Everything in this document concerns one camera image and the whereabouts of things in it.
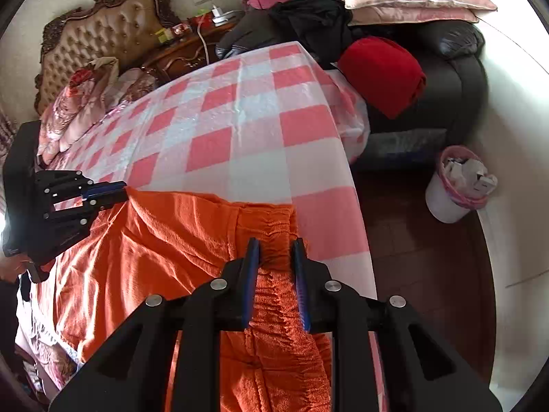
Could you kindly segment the left hand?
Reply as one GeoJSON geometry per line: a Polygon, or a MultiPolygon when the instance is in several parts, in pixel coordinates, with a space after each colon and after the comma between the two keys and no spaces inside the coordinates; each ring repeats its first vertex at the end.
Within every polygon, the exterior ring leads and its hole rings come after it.
{"type": "Polygon", "coordinates": [[[19,276],[27,271],[29,265],[30,259],[25,254],[7,257],[4,253],[1,253],[1,284],[14,286],[18,282],[19,276]]]}

